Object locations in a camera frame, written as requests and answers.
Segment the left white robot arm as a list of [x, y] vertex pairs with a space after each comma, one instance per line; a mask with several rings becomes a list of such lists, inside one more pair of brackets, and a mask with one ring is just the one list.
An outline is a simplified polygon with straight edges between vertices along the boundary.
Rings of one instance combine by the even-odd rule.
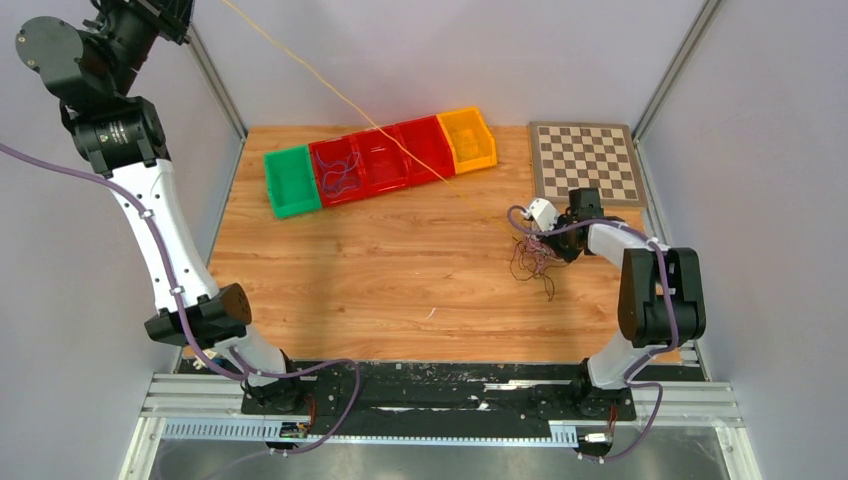
[[300, 410], [306, 388], [289, 358], [254, 327], [245, 290], [219, 286], [202, 261], [176, 194], [166, 135], [154, 104], [131, 87], [158, 39], [189, 41], [190, 1], [98, 1], [81, 27], [26, 21], [15, 37], [22, 63], [59, 101], [61, 122], [90, 165], [85, 179], [109, 189], [131, 226], [154, 291], [145, 324], [155, 342], [188, 347], [214, 366], [237, 366], [245, 394], [282, 414]]

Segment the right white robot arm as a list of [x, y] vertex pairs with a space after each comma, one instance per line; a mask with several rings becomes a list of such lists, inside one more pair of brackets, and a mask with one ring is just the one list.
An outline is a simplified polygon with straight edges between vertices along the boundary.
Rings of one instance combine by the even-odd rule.
[[703, 336], [706, 308], [694, 249], [670, 247], [606, 215], [595, 188], [570, 191], [565, 211], [537, 198], [527, 216], [537, 238], [558, 258], [597, 256], [620, 271], [618, 331], [586, 360], [587, 379], [570, 392], [577, 413], [598, 416], [611, 403], [610, 390], [626, 388], [653, 356]]

